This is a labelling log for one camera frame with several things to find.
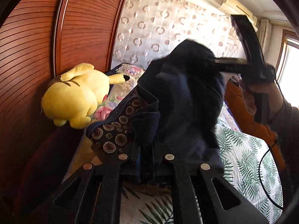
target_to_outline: yellow plush toy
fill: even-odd
[[[48,88],[41,99],[43,112],[56,126],[69,121],[71,127],[83,129],[90,124],[89,116],[108,94],[110,84],[125,81],[122,74],[107,76],[93,65],[81,63]]]

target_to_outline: wallpaper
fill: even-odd
[[[126,0],[113,61],[146,69],[186,38],[204,44],[217,57],[236,56],[240,42],[228,16],[186,0]]]

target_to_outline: white air conditioner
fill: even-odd
[[[246,15],[249,21],[252,23],[255,32],[258,31],[256,27],[258,19],[256,16],[252,14],[246,7],[244,7],[240,2],[237,0],[223,0],[222,5],[219,7],[219,10],[224,12],[226,15],[231,14],[241,14]]]

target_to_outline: brown wooden headboard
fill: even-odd
[[[124,0],[21,0],[0,28],[0,194],[14,198],[26,163],[56,130],[40,101],[81,62],[110,67]]]

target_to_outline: black cable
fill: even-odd
[[[275,79],[275,82],[276,82],[276,84],[277,84],[277,86],[278,86],[278,89],[279,89],[279,91],[280,91],[280,93],[281,93],[281,96],[282,96],[282,98],[283,98],[283,103],[284,103],[284,106],[285,106],[285,108],[286,108],[286,101],[285,101],[285,98],[284,98],[284,96],[283,96],[283,94],[282,94],[282,91],[281,91],[280,86],[279,86],[279,84],[278,84],[278,82],[277,82],[276,79]],[[277,141],[276,141],[276,142],[275,142],[275,143],[274,143],[274,144],[273,144],[273,145],[266,151],[266,153],[262,156],[261,161],[260,161],[260,164],[259,164],[258,171],[259,171],[259,179],[260,179],[260,183],[261,183],[261,185],[262,185],[262,188],[263,188],[263,190],[264,190],[264,192],[265,192],[267,198],[272,202],[273,205],[275,205],[277,208],[283,210],[283,207],[281,207],[280,205],[276,204],[276,203],[274,202],[274,200],[271,199],[271,197],[270,197],[269,194],[267,193],[267,191],[266,191],[266,189],[265,189],[265,187],[264,187],[264,185],[263,185],[263,183],[262,183],[262,178],[261,178],[261,164],[262,164],[262,161],[263,161],[264,157],[267,155],[267,153],[268,153],[268,152],[269,152],[269,151],[270,151],[276,144],[277,144]]]

